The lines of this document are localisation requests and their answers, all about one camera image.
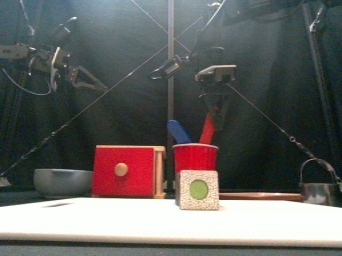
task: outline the green circle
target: green circle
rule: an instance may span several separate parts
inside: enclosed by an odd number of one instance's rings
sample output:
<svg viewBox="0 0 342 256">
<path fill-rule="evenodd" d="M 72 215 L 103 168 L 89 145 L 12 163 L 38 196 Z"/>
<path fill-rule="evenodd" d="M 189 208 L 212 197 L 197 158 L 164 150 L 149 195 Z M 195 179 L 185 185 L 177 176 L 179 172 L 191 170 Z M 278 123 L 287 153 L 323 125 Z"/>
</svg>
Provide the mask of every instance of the green circle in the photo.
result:
<svg viewBox="0 0 342 256">
<path fill-rule="evenodd" d="M 208 185 L 203 180 L 193 180 L 189 184 L 189 194 L 193 199 L 201 200 L 208 195 Z"/>
</svg>

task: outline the white speckled block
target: white speckled block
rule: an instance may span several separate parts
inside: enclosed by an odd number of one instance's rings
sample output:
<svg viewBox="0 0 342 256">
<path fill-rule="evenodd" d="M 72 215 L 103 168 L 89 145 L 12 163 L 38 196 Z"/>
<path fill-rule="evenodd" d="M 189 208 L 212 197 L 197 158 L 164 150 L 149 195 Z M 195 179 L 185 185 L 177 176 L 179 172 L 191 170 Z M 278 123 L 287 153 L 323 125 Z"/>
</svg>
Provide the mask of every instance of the white speckled block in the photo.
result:
<svg viewBox="0 0 342 256">
<path fill-rule="evenodd" d="M 181 210 L 219 209 L 216 171 L 183 170 L 177 182 L 177 205 Z"/>
</svg>

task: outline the red cup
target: red cup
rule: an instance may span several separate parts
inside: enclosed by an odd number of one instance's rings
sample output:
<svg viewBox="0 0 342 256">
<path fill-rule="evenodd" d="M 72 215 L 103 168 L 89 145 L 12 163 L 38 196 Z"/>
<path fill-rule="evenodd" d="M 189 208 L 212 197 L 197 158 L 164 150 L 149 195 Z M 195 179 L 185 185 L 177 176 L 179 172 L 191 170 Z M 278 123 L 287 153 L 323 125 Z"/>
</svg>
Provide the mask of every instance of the red cup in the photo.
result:
<svg viewBox="0 0 342 256">
<path fill-rule="evenodd" d="M 216 170 L 216 153 L 218 147 L 200 144 L 187 143 L 173 146 L 175 170 Z"/>
</svg>

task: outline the white table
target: white table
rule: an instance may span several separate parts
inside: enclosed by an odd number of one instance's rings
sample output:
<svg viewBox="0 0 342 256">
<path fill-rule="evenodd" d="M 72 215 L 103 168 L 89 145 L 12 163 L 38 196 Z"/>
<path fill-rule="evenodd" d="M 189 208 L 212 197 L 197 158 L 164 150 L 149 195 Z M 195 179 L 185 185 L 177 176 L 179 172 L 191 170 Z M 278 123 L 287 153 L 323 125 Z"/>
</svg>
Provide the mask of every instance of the white table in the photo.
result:
<svg viewBox="0 0 342 256">
<path fill-rule="evenodd" d="M 0 208 L 0 240 L 342 248 L 342 209 L 223 200 L 219 211 L 171 199 L 75 198 Z"/>
</svg>

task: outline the gray bowl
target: gray bowl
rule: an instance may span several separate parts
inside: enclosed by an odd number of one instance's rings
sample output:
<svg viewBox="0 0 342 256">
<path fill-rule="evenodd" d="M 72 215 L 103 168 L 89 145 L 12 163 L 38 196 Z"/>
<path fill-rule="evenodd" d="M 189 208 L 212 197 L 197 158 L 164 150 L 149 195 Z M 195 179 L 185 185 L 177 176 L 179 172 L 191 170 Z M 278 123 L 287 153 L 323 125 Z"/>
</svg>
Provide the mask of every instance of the gray bowl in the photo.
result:
<svg viewBox="0 0 342 256">
<path fill-rule="evenodd" d="M 36 169 L 34 189 L 45 198 L 79 197 L 91 192 L 92 172 L 68 169 Z"/>
</svg>

